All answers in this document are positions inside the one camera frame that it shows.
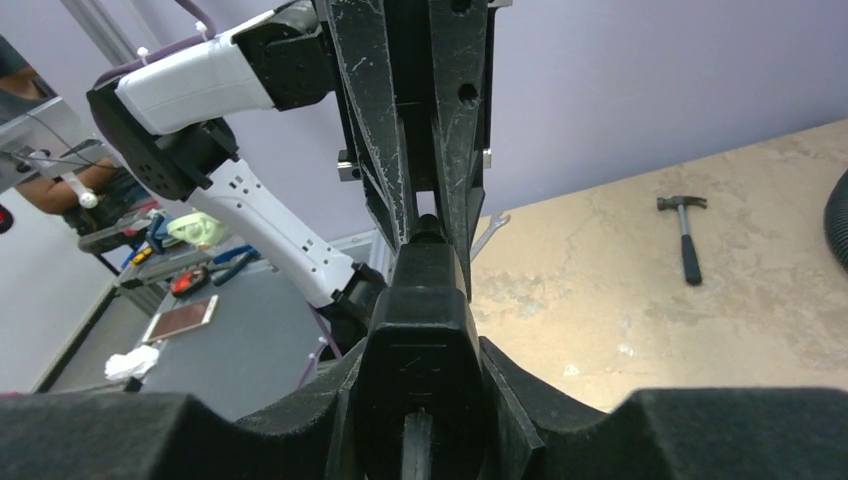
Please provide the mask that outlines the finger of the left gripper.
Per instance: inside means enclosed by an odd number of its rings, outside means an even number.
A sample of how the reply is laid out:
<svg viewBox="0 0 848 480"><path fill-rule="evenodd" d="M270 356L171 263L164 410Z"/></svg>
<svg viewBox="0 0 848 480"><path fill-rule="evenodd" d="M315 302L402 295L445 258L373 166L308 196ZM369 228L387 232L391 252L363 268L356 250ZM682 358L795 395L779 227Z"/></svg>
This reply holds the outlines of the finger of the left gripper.
<svg viewBox="0 0 848 480"><path fill-rule="evenodd" d="M428 3L434 113L436 208L456 252L468 298L471 245L482 207L482 127L488 47L488 3Z"/></svg>
<svg viewBox="0 0 848 480"><path fill-rule="evenodd" d="M397 250L414 223L405 134L398 115L383 1L327 1L339 73L386 207L383 234Z"/></svg>

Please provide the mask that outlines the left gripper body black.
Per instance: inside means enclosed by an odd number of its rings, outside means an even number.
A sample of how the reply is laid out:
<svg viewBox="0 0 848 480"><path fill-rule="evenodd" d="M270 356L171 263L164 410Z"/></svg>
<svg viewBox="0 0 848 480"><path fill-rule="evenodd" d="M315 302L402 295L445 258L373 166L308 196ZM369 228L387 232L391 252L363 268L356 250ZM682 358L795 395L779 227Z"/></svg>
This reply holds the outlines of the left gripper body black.
<svg viewBox="0 0 848 480"><path fill-rule="evenodd" d="M339 73L333 37L325 12L325 3L315 4L321 25L328 37L330 50L336 62L339 76L338 95L350 122L347 138L358 140L358 157L370 160L364 147L361 131L355 123L348 94L345 92ZM434 141L432 115L434 113L434 91L432 78L432 57L430 46L430 28L428 3L430 1L383 1L387 15L387 33L390 48L390 62L393 85L398 107L398 115L405 134L408 172L411 181L411 198L419 191L431 191L436 196L436 167L434 162ZM507 1L485 1L488 3L488 47L486 77L484 80L484 113L482 127L482 181L483 169L490 158L491 117L492 117L492 77L494 69L495 19L499 9L509 7Z"/></svg>

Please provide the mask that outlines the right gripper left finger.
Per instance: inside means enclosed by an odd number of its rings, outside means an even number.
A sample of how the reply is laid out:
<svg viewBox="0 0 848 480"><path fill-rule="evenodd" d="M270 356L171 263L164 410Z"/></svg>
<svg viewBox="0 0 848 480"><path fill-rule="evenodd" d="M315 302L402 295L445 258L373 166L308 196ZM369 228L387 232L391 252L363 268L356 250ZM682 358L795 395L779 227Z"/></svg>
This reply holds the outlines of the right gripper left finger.
<svg viewBox="0 0 848 480"><path fill-rule="evenodd" d="M1 399L4 479L333 479L339 390L365 345L300 389L229 421L192 395Z"/></svg>

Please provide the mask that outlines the black padlock with key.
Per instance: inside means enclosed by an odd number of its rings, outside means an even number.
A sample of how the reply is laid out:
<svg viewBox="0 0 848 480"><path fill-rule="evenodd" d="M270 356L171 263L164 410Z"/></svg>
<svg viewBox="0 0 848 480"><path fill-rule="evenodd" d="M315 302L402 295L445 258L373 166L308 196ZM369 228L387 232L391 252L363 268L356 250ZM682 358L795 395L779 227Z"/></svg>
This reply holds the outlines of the black padlock with key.
<svg viewBox="0 0 848 480"><path fill-rule="evenodd" d="M419 218L373 311L353 389L356 452L371 479L402 477L406 418L427 416L433 479L475 479L486 449L480 346L455 249Z"/></svg>

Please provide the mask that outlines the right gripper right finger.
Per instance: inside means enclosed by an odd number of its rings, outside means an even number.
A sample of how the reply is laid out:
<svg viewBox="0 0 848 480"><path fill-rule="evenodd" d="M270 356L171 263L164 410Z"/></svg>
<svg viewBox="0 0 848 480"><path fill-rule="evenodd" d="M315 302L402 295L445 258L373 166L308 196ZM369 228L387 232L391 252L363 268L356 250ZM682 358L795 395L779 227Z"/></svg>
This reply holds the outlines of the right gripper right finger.
<svg viewBox="0 0 848 480"><path fill-rule="evenodd" d="M847 394L832 388L667 388L602 412L488 339L497 479L843 479Z"/></svg>

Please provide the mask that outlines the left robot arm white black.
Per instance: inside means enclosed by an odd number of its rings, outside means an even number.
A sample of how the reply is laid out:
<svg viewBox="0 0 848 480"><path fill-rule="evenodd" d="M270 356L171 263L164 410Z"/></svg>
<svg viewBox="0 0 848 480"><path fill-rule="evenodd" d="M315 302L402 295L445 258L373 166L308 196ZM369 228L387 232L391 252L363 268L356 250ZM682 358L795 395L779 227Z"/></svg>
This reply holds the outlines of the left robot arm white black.
<svg viewBox="0 0 848 480"><path fill-rule="evenodd" d="M361 336L384 280L285 207L226 123L334 94L366 206L389 247L451 245L468 279L491 155L497 1L289 1L185 48L103 74L102 135L150 191L211 215Z"/></svg>

